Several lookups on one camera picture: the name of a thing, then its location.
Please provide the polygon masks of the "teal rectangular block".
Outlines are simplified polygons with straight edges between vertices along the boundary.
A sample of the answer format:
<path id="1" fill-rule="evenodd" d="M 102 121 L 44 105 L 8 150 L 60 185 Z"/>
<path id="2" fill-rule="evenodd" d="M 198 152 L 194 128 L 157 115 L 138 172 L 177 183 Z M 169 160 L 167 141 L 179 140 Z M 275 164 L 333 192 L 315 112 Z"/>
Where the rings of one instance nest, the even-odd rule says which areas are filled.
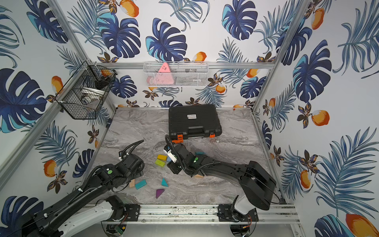
<path id="1" fill-rule="evenodd" d="M 136 190 L 139 190 L 139 189 L 145 187 L 146 185 L 147 185 L 146 180 L 142 180 L 142 181 L 135 184 L 135 188 L 136 188 Z"/>

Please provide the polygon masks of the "natural wood slanted block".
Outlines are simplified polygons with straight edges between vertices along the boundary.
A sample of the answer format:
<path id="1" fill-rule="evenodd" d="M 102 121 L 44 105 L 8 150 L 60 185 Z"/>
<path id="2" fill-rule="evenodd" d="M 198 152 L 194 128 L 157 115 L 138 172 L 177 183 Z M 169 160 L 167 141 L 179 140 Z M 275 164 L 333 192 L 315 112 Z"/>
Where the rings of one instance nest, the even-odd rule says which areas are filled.
<path id="1" fill-rule="evenodd" d="M 135 187 L 135 179 L 131 180 L 128 184 L 129 188 L 134 188 Z"/>

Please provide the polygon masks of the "yellow square block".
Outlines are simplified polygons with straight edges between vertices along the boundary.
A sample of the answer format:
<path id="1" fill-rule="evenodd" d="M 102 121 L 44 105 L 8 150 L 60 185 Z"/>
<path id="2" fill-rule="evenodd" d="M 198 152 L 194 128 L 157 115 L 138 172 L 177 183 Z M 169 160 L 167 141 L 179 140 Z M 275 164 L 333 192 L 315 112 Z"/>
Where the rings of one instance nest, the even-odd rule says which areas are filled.
<path id="1" fill-rule="evenodd" d="M 160 160 L 160 161 L 167 161 L 167 156 L 165 156 L 165 155 L 158 155 L 157 159 Z"/>

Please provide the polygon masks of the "lime green block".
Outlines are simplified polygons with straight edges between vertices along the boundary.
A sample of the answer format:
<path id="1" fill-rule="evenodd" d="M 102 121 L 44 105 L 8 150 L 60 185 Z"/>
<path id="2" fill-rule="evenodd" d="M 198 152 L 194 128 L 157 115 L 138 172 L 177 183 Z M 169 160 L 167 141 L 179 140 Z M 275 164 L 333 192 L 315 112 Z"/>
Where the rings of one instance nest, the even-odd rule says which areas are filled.
<path id="1" fill-rule="evenodd" d="M 159 167 L 164 167 L 165 166 L 165 161 L 162 160 L 156 160 L 155 164 Z"/>

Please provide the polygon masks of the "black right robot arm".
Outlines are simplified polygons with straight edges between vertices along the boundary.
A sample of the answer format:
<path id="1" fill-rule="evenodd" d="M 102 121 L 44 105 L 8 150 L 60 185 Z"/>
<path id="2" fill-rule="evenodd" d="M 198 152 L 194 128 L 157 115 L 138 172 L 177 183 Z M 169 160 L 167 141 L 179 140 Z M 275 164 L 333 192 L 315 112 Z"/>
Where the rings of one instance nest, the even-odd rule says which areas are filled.
<path id="1" fill-rule="evenodd" d="M 174 174 L 184 171 L 190 177 L 214 176 L 238 183 L 254 207 L 269 210 L 276 181 L 259 163 L 221 162 L 207 155 L 194 155 L 183 144 L 166 145 L 164 151 L 171 159 L 167 166 Z"/>

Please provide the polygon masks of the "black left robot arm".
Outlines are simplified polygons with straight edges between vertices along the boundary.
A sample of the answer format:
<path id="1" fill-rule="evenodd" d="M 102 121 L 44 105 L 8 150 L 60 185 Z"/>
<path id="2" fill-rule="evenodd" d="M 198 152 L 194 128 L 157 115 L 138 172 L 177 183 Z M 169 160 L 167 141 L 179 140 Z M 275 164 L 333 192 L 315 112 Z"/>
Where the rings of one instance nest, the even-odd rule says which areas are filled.
<path id="1" fill-rule="evenodd" d="M 143 175 L 144 161 L 128 155 L 116 165 L 95 167 L 83 184 L 57 203 L 41 211 L 29 211 L 18 220 L 12 237 L 70 237 L 96 223 L 123 222 L 128 213 L 117 196 L 106 198 L 90 210 L 80 212 L 89 202 Z"/>

